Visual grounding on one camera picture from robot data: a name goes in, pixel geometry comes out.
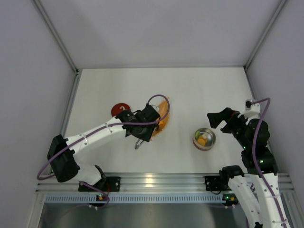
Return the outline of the green round cake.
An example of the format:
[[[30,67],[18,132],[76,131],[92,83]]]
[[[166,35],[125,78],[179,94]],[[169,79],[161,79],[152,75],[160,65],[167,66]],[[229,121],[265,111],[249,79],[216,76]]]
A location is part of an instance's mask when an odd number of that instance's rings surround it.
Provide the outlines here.
[[[195,138],[198,139],[199,136],[200,136],[200,131],[196,131],[196,132],[195,132]]]

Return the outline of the metal serving tongs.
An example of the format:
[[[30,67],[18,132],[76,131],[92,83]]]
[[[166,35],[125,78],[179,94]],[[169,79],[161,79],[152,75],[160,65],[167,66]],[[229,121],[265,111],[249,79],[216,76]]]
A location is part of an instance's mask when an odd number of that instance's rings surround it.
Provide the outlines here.
[[[138,149],[142,146],[142,144],[143,144],[144,142],[145,142],[144,140],[138,139],[138,140],[136,141],[136,143],[135,143],[134,148],[135,148],[136,150],[138,150]]]

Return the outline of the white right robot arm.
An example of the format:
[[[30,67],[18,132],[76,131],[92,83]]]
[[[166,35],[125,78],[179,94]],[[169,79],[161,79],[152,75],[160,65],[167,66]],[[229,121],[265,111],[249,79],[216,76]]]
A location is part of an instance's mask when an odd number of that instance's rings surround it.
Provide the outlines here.
[[[219,113],[207,114],[211,128],[225,122],[221,131],[232,134],[243,148],[241,158],[252,184],[247,183],[237,165],[222,168],[220,178],[237,197],[249,228],[288,228],[275,159],[267,147],[268,124],[261,118],[249,119],[249,113],[250,110],[241,114],[227,107]]]

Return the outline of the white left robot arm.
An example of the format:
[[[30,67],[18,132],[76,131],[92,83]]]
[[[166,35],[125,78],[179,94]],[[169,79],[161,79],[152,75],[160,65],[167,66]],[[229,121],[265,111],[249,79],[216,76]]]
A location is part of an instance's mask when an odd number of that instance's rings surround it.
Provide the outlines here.
[[[63,183],[74,179],[102,189],[106,182],[104,172],[98,165],[86,164],[84,156],[108,142],[130,135],[149,142],[160,117],[159,107],[147,104],[143,110],[135,113],[121,111],[106,123],[85,133],[67,138],[55,136],[47,159],[56,180]]]

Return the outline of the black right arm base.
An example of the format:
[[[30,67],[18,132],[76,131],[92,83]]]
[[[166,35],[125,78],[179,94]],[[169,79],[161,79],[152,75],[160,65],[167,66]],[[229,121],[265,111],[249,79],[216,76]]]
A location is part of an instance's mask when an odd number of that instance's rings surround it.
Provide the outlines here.
[[[219,175],[209,175],[204,177],[207,191],[219,192],[225,189]]]

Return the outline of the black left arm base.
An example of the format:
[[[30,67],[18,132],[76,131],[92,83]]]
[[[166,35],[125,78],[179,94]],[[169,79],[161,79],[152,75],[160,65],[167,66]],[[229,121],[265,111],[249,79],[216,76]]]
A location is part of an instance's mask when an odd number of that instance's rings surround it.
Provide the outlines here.
[[[103,192],[119,192],[120,182],[121,182],[121,177],[118,176],[106,177],[105,179],[101,179],[100,181],[98,181],[95,185],[93,185],[93,187]],[[80,183],[78,186],[78,191],[92,192],[94,190]]]

